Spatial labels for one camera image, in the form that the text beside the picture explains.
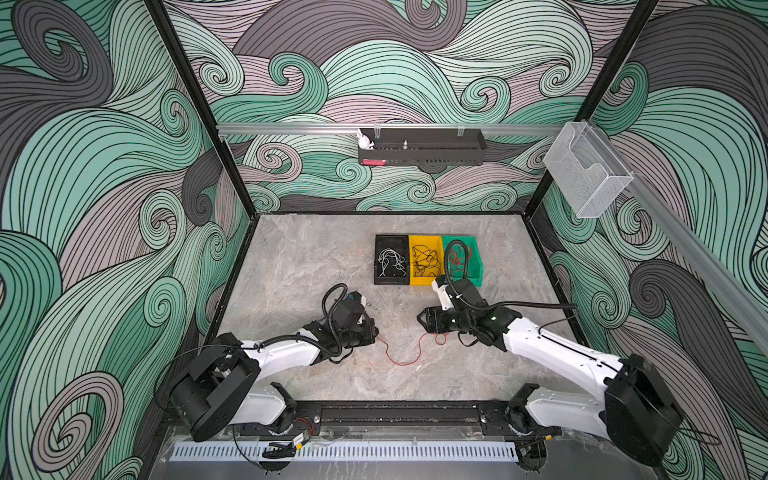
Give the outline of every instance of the patterned wall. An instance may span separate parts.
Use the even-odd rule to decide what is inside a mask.
[[[766,21],[765,2],[657,15],[594,119],[768,310]],[[651,359],[687,426],[723,442],[678,435],[670,476],[764,480],[768,359],[740,319],[633,197],[621,195],[596,220],[577,220],[556,187],[544,206],[536,230],[591,345]]]
[[[247,217],[142,0],[0,2],[0,64],[0,478],[135,478]]]
[[[634,0],[166,6],[219,122],[560,124],[574,119]],[[420,170],[360,167],[354,137],[229,140],[264,211],[521,210],[551,143],[492,137],[481,167]]]

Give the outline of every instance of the white mesh holder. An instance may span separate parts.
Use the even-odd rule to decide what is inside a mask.
[[[602,215],[633,178],[603,131],[587,122],[565,124],[544,164],[576,218]]]

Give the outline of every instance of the gray floor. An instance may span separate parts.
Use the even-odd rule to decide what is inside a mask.
[[[373,285],[377,233],[473,235],[485,265],[480,293],[489,302],[557,302],[522,219],[516,215],[275,215],[259,220],[220,333],[267,339],[293,333],[322,316],[320,300],[334,283],[366,296],[379,338],[397,362],[413,361],[424,333],[416,315],[439,305],[429,286]],[[561,310],[518,309],[542,324]],[[573,338],[568,323],[552,331]],[[381,342],[357,349],[341,365],[322,362],[269,377],[295,399],[480,400],[509,399],[525,382],[569,392],[580,389],[522,357],[477,344],[466,348],[455,334],[444,346],[433,336],[411,366],[395,366]]]

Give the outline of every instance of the yellow bin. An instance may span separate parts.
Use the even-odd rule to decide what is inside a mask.
[[[442,275],[442,237],[437,235],[408,235],[411,251],[411,285],[432,285]]]

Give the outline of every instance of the green bin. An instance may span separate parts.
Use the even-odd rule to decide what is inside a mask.
[[[469,248],[469,271],[467,272],[467,278],[475,286],[482,286],[482,259],[480,258],[477,240],[474,237],[443,236],[443,247],[447,248],[448,244],[453,240],[461,240]],[[459,245],[454,245],[451,250],[451,252],[445,252],[449,259],[449,270],[453,275],[453,279],[459,280],[464,273],[464,252],[462,252],[462,248]]]

